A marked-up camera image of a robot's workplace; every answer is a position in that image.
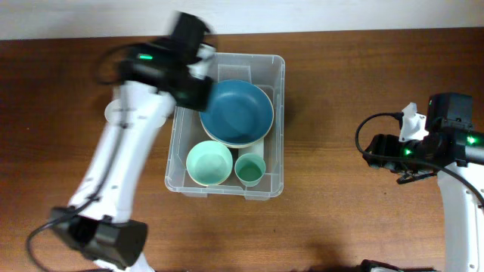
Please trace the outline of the green cup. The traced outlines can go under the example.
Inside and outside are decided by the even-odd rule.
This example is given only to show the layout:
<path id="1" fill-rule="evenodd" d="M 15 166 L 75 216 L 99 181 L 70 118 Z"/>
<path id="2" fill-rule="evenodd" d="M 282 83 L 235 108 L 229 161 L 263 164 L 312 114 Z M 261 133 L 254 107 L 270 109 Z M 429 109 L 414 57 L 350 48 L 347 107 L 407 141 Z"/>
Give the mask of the green cup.
<path id="1" fill-rule="evenodd" d="M 245 153 L 240 156 L 234 171 L 239 181 L 246 187 L 255 187 L 265 174 L 266 164 L 264 159 L 256 153 Z"/>

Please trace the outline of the yellow small bowl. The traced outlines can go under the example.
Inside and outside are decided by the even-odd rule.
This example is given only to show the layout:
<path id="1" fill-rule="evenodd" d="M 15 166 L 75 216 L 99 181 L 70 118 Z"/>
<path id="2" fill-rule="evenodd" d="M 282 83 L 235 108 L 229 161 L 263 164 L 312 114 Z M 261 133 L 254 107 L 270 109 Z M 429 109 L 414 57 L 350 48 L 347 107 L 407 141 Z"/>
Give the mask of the yellow small bowl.
<path id="1" fill-rule="evenodd" d="M 230 176 L 232 168 L 194 168 L 188 174 L 202 186 L 219 185 Z"/>

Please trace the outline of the mint green small bowl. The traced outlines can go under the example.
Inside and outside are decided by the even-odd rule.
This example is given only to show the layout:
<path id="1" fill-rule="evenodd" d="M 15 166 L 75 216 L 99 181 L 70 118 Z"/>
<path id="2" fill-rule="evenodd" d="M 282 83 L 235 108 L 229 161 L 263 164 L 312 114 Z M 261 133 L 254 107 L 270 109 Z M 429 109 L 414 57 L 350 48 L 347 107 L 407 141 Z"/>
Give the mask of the mint green small bowl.
<path id="1" fill-rule="evenodd" d="M 186 168 L 233 168 L 231 151 L 217 141 L 203 141 L 196 144 L 188 153 Z"/>

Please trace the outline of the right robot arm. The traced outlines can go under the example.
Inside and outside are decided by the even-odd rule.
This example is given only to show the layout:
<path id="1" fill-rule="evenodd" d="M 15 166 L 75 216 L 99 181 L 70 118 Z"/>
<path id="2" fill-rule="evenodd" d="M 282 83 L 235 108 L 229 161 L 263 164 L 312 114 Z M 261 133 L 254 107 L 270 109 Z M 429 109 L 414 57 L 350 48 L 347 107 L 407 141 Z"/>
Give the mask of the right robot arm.
<path id="1" fill-rule="evenodd" d="M 398 184 L 437 179 L 445 216 L 445 270 L 483 269 L 483 134 L 472 123 L 473 98 L 430 96 L 427 114 L 415 103 L 391 113 L 399 135 L 376 134 L 358 151 L 372 168 L 397 174 Z"/>

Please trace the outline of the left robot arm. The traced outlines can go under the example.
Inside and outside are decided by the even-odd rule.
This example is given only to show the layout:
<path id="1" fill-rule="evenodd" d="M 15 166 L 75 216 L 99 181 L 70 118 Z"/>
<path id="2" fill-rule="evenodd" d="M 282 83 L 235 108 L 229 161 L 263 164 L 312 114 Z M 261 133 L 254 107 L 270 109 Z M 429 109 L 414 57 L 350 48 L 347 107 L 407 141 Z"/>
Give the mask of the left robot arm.
<path id="1" fill-rule="evenodd" d="M 170 36 L 128 45 L 91 165 L 67 206 L 51 210 L 47 228 L 99 271 L 148 271 L 147 225 L 131 218 L 140 174 L 158 132 L 176 107 L 206 109 L 216 47 L 209 27 L 181 13 Z"/>

